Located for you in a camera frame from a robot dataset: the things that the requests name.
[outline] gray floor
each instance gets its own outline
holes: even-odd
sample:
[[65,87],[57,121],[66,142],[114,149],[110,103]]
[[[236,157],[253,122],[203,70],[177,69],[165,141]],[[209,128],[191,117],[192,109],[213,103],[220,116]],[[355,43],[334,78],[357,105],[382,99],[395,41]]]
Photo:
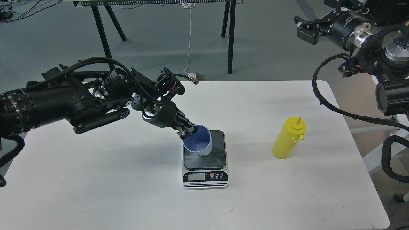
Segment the gray floor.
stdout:
[[[14,10],[23,13],[34,3],[30,1]],[[113,7],[128,37],[125,42],[105,9],[100,10],[114,59],[151,79],[157,78],[164,66],[175,73],[182,73],[186,68],[190,10],[180,5]],[[208,81],[311,80],[323,60],[342,50],[325,38],[315,46],[298,39],[293,17],[299,15],[312,20],[330,10],[322,1],[314,0],[247,0],[237,5],[233,74],[227,74],[228,37],[220,37],[224,4],[197,4],[191,10],[188,72],[198,72]],[[27,19],[1,23],[0,44],[0,92],[24,87],[28,80],[41,81],[42,72],[60,63],[70,66],[80,59],[104,55],[91,8],[75,8],[70,2],[62,2]],[[325,66],[319,78],[330,84],[340,107],[361,115],[384,117],[376,108],[375,84],[370,76],[342,78],[337,71],[339,64],[341,61]],[[108,67],[97,64],[84,69],[107,70]],[[346,120],[351,129],[373,126]],[[353,136],[361,155],[365,156],[388,134],[372,132]],[[3,147],[7,150],[11,144],[5,142]],[[393,160],[395,167],[405,174],[407,158],[403,153]],[[409,186],[399,184],[382,171],[371,176],[391,220],[388,229],[409,225],[409,205],[392,199],[395,193],[409,192]]]

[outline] white table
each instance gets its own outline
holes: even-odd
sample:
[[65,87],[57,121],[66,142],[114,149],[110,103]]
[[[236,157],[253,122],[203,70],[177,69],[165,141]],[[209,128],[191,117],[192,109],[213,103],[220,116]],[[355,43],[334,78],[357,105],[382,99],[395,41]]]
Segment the white table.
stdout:
[[[67,121],[27,134],[0,189],[0,229],[385,229],[389,219],[342,115],[311,81],[185,83],[174,101],[225,133],[230,184],[182,186],[182,141],[132,111],[77,135]],[[327,83],[319,87],[336,104]],[[270,151],[290,116],[307,123],[288,159]]]

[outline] bottle nozzle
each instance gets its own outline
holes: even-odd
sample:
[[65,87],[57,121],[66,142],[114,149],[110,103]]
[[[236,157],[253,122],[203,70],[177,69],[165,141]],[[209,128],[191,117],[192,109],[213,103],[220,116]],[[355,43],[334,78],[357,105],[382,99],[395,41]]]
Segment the bottle nozzle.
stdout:
[[298,117],[297,121],[295,122],[296,125],[299,125],[301,121],[301,117]]

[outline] bottle cap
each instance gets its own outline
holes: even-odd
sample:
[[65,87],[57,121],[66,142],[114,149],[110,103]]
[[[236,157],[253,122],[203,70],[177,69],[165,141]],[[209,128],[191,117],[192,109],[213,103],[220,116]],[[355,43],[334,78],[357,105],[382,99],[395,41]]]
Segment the bottle cap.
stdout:
[[307,130],[307,124],[301,117],[290,117],[285,123],[285,133],[293,139],[304,140],[304,133]]

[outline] power cord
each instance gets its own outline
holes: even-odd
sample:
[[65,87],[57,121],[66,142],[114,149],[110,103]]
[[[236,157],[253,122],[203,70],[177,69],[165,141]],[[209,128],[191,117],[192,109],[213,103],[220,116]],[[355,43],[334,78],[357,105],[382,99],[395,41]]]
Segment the power cord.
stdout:
[[183,71],[186,74],[189,74],[188,72],[186,72],[186,70],[189,68],[189,65],[190,65],[190,45],[191,45],[191,41],[192,41],[192,8],[190,8],[190,12],[189,12],[189,22],[190,22],[189,48],[187,50],[187,58],[188,58],[189,61],[187,63],[186,69]]
[[141,5],[137,5],[137,6],[135,6],[135,7],[131,7],[131,8],[120,7],[120,6],[117,6],[117,7],[118,7],[118,8],[121,8],[121,9],[135,9],[135,8],[140,7],[140,6],[142,6],[142,4],[141,4]]
[[28,18],[28,17],[33,16],[34,14],[36,14],[36,13],[38,13],[38,12],[40,12],[40,11],[43,11],[43,10],[45,10],[45,9],[47,9],[47,8],[50,8],[50,7],[53,7],[53,6],[57,5],[57,4],[59,4],[60,2],[62,2],[62,0],[59,0],[57,3],[55,3],[55,4],[51,5],[51,6],[42,8],[41,10],[39,10],[39,11],[37,11],[37,12],[35,12],[35,13],[32,13],[32,14],[30,14],[30,15],[28,15],[28,16],[25,16],[25,15],[27,15],[29,12],[31,12],[32,10],[34,10],[35,8],[37,8],[37,7],[39,7],[39,6],[42,6],[42,5],[44,5],[45,3],[50,2],[50,1],[51,1],[51,0],[47,0],[47,1],[45,1],[45,2],[43,2],[42,4],[40,4],[40,5],[37,6],[37,4],[40,3],[40,0],[39,0],[31,9],[29,9],[27,12],[25,12],[24,14],[22,14],[22,15],[19,16],[18,18],[14,19],[14,20],[9,20],[9,21],[2,21],[2,23],[10,23],[10,22],[14,22],[14,21],[17,21],[17,20],[21,20],[21,19]]

